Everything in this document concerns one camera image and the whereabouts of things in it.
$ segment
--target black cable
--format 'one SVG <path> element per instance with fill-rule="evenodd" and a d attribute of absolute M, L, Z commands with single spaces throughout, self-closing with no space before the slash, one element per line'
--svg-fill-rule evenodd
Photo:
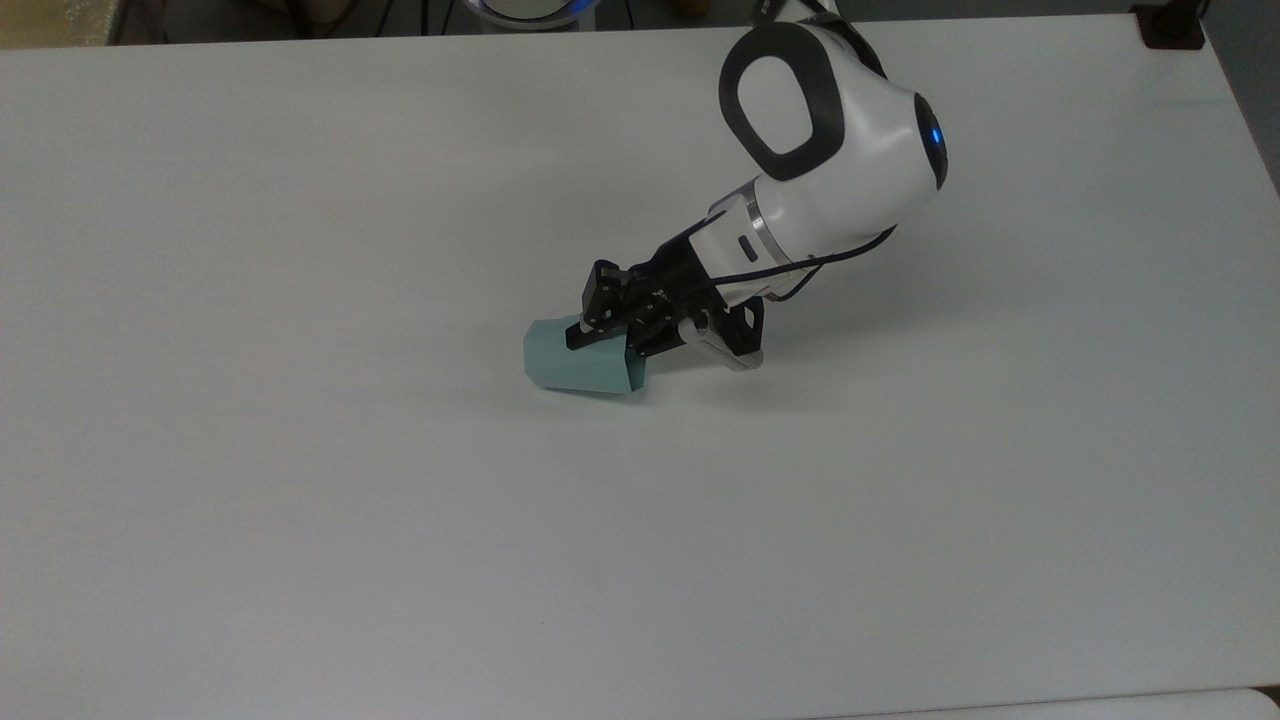
<path fill-rule="evenodd" d="M 721 284 L 732 284 L 732 283 L 744 283 L 744 282 L 750 282 L 750 281 L 759 281 L 759 279 L 764 279 L 764 278 L 772 278 L 774 275 L 782 275 L 782 274 L 790 273 L 792 270 L 803 270 L 805 268 L 817 268 L 817 266 L 826 265 L 827 263 L 840 263 L 841 260 L 849 260 L 850 258 L 858 258 L 859 255 L 861 255 L 864 252 L 870 252 L 872 250 L 876 250 L 876 247 L 879 246 L 879 243 L 884 242 L 888 238 L 890 233 L 892 233 L 892 232 L 893 232 L 893 228 L 888 228 L 887 231 L 884 231 L 884 232 L 879 233 L 878 236 L 876 236 L 876 240 L 872 240 L 870 242 L 867 242 L 864 245 L 859 245 L 858 247 L 855 247 L 852 250 L 846 250 L 844 252 L 836 252 L 836 254 L 827 255 L 827 256 L 823 256 L 823 258 L 809 258 L 808 260 L 800 260 L 799 263 L 791 263 L 791 264 L 787 264 L 787 265 L 778 265 L 777 268 L 769 268 L 768 270 L 755 270 L 753 273 L 739 273 L 736 275 L 724 275 L 722 278 L 712 278 L 710 279 L 710 284 L 712 286 L 721 286 Z"/>
<path fill-rule="evenodd" d="M 449 15 L 453 14 L 453 0 L 449 0 L 449 6 L 444 9 L 444 24 L 440 26 L 440 35 L 449 35 Z"/>
<path fill-rule="evenodd" d="M 393 3 L 396 3 L 396 0 L 387 0 L 387 5 L 383 8 L 383 18 L 378 20 L 378 32 L 374 33 L 374 37 L 383 36 L 383 29 L 387 27 L 387 18 L 392 14 Z"/>
<path fill-rule="evenodd" d="M 120 36 L 124 33 L 124 22 L 129 18 L 129 5 L 132 5 L 129 0 L 120 0 L 120 5 L 111 18 L 111 27 L 106 31 L 108 45 L 120 44 Z"/>
<path fill-rule="evenodd" d="M 311 22 L 302 0 L 284 0 L 284 12 L 289 14 L 289 22 L 293 23 L 293 32 L 298 40 L 312 40 L 316 36 L 315 23 Z"/>
<path fill-rule="evenodd" d="M 787 300 L 791 300 L 792 297 L 795 297 L 797 292 L 800 292 L 801 290 L 804 290 L 804 286 L 809 284 L 809 281 L 812 281 L 813 277 L 817 275 L 818 270 L 820 270 L 820 269 L 822 269 L 822 265 L 818 265 L 817 268 L 814 268 L 812 273 L 809 273 L 808 275 L 800 278 L 800 282 L 797 282 L 794 288 L 788 290 L 786 295 L 774 297 L 773 301 L 774 302 L 786 302 Z"/>
<path fill-rule="evenodd" d="M 160 26 L 160 42 L 169 45 L 173 38 L 169 37 L 169 28 L 164 24 L 164 12 L 169 9 L 169 0 L 160 0 L 160 20 L 156 23 Z"/>

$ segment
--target white table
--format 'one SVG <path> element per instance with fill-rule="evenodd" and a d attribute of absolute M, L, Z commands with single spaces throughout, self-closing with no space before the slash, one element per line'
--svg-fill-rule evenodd
<path fill-rule="evenodd" d="M 520 340 L 754 174 L 740 31 L 0 55 L 0 716 L 787 719 L 1280 680 L 1280 201 L 1208 51 L 867 24 L 951 149 L 641 397 Z"/>

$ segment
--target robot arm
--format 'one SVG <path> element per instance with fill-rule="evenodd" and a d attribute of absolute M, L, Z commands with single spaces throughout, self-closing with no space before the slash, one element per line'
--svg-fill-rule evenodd
<path fill-rule="evenodd" d="M 756 4 L 764 24 L 730 50 L 719 78 L 724 120 L 763 173 L 648 261 L 598 260 L 581 322 L 566 331 L 571 350 L 626 328 L 640 356 L 691 343 L 731 369 L 756 368 L 763 299 L 786 300 L 823 264 L 874 249 L 942 187 L 946 146 L 929 104 L 888 82 L 838 15 L 772 22 L 783 5 Z"/>
<path fill-rule="evenodd" d="M 795 3 L 788 3 L 787 0 L 756 0 L 751 8 L 751 27 L 774 22 L 797 23 L 823 13 L 838 15 L 840 10 L 836 9 L 836 0 L 796 0 Z"/>

